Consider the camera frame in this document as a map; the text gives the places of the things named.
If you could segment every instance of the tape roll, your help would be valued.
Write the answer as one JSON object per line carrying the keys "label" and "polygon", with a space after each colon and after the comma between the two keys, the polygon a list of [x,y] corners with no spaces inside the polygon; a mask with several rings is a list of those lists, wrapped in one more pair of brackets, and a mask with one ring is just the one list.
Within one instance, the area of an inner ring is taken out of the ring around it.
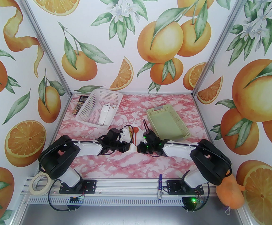
{"label": "tape roll", "polygon": [[[40,180],[44,178],[47,178],[47,184],[45,185],[43,189],[37,190],[38,183],[40,182]],[[40,172],[36,176],[33,177],[31,184],[29,186],[29,191],[33,195],[39,195],[39,196],[44,195],[48,193],[53,182],[54,181],[50,179],[50,177],[46,173]]]}

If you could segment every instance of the calculator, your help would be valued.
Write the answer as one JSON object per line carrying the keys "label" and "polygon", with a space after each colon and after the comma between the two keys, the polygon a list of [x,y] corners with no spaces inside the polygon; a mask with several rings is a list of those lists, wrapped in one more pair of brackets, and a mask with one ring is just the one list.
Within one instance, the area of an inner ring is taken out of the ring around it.
{"label": "calculator", "polygon": [[88,96],[81,95],[79,102],[77,103],[76,107],[74,108],[72,114],[77,115],[80,111],[80,108],[83,106],[84,102],[87,100]]}

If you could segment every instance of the pink marble surface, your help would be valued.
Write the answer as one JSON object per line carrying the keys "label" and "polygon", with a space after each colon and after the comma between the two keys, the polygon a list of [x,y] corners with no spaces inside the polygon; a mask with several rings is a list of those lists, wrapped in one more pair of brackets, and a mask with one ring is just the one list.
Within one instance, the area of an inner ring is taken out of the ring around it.
{"label": "pink marble surface", "polygon": [[[77,94],[73,95],[61,124],[57,139],[68,135],[71,139],[92,140],[106,130],[90,127],[79,123],[72,114],[78,100]],[[189,142],[198,142],[207,139],[202,121],[189,94],[124,94],[112,125],[109,127],[122,128],[127,124],[136,124],[144,130],[143,119],[148,123],[146,110],[156,106],[171,104],[178,115],[188,127],[191,137]],[[180,178],[193,165],[193,162],[179,157],[151,157],[137,152],[120,153],[116,151],[109,156],[81,156],[71,164],[84,178]]]}

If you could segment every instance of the green plastic basket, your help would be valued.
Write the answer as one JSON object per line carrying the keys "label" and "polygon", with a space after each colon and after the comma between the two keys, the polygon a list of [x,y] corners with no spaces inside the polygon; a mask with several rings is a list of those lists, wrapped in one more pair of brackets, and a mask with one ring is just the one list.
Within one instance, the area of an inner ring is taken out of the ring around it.
{"label": "green plastic basket", "polygon": [[160,139],[185,140],[190,132],[170,104],[148,109],[147,118],[153,131]]}

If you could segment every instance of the marker pen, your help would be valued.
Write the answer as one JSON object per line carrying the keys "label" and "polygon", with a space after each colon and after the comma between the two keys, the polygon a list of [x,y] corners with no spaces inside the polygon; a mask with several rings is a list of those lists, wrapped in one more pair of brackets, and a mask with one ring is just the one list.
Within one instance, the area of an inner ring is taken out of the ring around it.
{"label": "marker pen", "polygon": [[162,199],[162,174],[159,175],[158,200]]}

